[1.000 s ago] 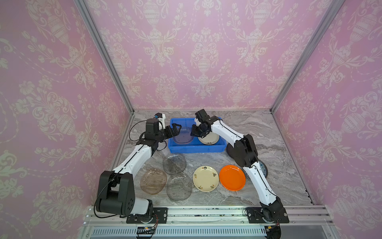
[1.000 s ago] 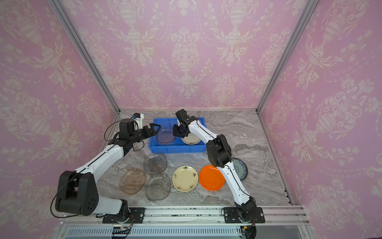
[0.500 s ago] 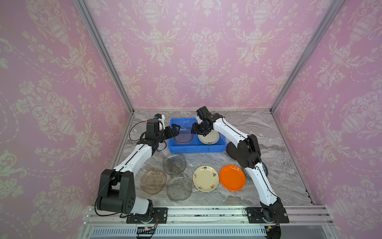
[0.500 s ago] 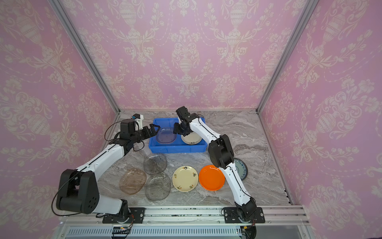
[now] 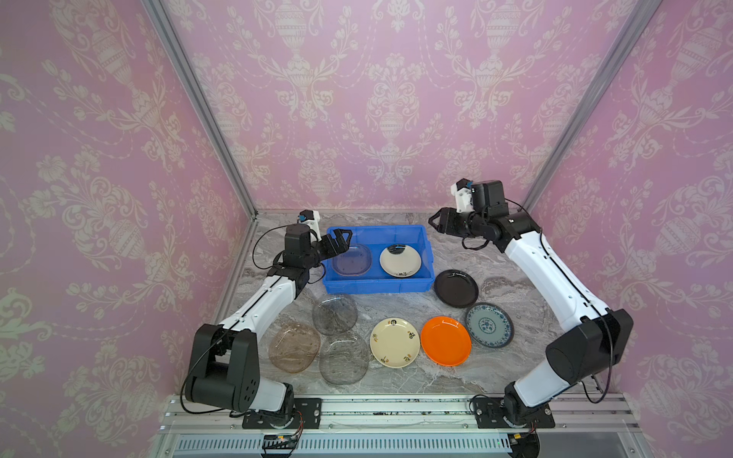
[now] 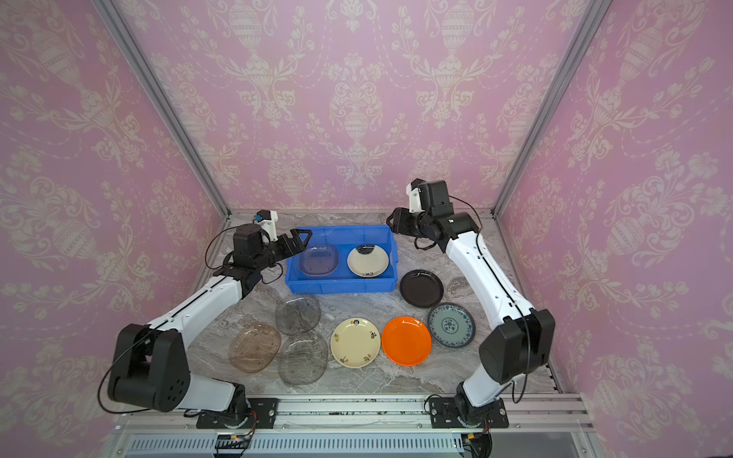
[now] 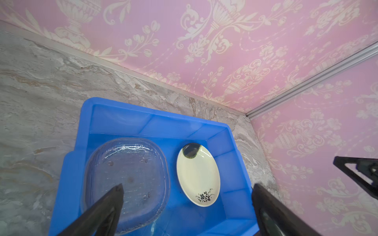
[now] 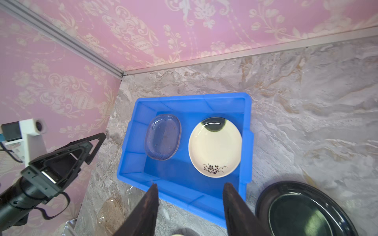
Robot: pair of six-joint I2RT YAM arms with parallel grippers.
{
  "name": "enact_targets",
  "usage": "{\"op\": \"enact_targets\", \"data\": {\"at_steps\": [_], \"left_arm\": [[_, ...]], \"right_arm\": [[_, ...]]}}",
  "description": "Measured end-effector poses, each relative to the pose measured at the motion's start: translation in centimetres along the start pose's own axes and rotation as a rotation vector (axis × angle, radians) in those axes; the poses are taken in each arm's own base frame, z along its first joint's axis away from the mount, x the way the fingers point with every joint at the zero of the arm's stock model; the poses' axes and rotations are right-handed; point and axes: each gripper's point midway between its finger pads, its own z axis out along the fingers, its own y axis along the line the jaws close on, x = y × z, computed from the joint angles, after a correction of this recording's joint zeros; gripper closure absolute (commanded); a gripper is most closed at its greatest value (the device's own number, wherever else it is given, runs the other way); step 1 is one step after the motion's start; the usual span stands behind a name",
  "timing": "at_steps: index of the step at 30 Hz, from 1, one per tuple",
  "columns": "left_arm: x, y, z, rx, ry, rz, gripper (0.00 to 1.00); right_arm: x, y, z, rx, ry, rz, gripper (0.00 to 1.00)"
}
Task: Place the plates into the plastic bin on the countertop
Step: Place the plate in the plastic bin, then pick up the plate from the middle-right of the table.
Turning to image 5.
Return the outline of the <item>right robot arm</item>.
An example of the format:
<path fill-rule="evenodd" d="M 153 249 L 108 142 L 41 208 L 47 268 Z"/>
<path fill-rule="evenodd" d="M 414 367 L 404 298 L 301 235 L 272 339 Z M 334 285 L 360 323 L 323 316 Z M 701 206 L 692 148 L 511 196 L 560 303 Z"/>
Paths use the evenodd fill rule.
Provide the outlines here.
<path fill-rule="evenodd" d="M 559 322 L 540 364 L 505 388 L 507 423 L 529 427 L 557 395 L 622 359 L 633 329 L 631 315 L 613 310 L 592 293 L 551 248 L 524 209 L 510 210 L 501 181 L 461 179 L 452 185 L 452 207 L 429 218 L 437 232 L 461 240 L 481 238 L 513 261 L 532 282 Z"/>

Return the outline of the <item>blue floral patterned plate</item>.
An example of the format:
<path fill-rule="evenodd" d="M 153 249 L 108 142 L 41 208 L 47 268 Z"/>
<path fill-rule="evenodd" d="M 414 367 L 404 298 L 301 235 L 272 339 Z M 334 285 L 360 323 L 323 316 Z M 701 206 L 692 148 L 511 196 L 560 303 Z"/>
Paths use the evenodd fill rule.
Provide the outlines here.
<path fill-rule="evenodd" d="M 468 309 L 465 328 L 479 345 L 491 349 L 507 347 L 515 336 L 509 314 L 492 303 L 476 303 Z"/>

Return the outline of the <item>black round plate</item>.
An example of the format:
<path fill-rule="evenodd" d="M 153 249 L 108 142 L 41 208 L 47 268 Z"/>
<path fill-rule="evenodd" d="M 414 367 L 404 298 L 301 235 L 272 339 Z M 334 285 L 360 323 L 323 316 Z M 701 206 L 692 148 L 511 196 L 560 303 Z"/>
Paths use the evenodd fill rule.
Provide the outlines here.
<path fill-rule="evenodd" d="M 441 272 L 433 283 L 433 290 L 441 302 L 454 308 L 470 307 L 479 297 L 475 279 L 457 269 Z"/>

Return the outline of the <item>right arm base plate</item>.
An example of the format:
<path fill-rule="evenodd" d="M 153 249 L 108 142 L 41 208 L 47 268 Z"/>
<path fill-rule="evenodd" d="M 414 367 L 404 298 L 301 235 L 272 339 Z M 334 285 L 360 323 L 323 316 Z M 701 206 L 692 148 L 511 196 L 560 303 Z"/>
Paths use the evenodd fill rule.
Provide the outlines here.
<path fill-rule="evenodd" d="M 479 429 L 553 429 L 555 418 L 548 404 L 527 408 L 515 398 L 475 395 L 469 411 Z"/>

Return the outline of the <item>clear glass plate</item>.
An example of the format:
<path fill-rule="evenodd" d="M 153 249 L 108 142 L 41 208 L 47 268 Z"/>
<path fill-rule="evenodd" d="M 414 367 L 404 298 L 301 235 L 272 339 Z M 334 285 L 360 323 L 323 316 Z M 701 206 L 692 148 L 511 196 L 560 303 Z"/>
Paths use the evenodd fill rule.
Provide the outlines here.
<path fill-rule="evenodd" d="M 353 244 L 347 252 L 332 261 L 333 271 L 342 277 L 362 276 L 370 270 L 371 265 L 371 251 L 364 244 Z"/>

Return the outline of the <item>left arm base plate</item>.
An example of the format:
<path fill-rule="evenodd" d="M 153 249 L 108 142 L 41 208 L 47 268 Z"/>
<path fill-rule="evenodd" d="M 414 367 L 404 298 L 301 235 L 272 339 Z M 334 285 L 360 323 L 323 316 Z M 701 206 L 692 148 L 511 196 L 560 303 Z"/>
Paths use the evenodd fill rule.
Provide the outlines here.
<path fill-rule="evenodd" d="M 322 398 L 295 398 L 286 401 L 282 410 L 248 410 L 242 419 L 243 429 L 320 429 Z"/>

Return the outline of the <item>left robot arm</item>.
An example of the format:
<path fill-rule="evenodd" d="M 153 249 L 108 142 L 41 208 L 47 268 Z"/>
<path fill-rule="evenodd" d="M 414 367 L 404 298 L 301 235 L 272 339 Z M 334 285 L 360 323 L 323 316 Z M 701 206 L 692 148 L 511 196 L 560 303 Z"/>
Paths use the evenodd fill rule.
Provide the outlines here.
<path fill-rule="evenodd" d="M 317 221 L 284 227 L 284 250 L 266 269 L 263 284 L 231 316 L 204 324 L 193 340 L 179 402 L 210 406 L 210 412 L 256 413 L 286 425 L 295 412 L 292 385 L 261 376 L 259 341 L 310 281 L 310 271 L 347 253 L 353 232 L 337 228 L 321 235 Z"/>

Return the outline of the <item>cream plate with black patch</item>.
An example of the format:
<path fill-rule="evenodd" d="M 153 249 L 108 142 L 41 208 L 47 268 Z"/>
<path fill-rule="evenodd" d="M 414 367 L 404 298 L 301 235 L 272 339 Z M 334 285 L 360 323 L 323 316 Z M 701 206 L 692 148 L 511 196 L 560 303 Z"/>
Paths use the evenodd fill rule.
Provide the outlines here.
<path fill-rule="evenodd" d="M 380 254 L 380 266 L 394 278 L 404 279 L 415 275 L 422 267 L 418 251 L 406 244 L 393 244 Z"/>

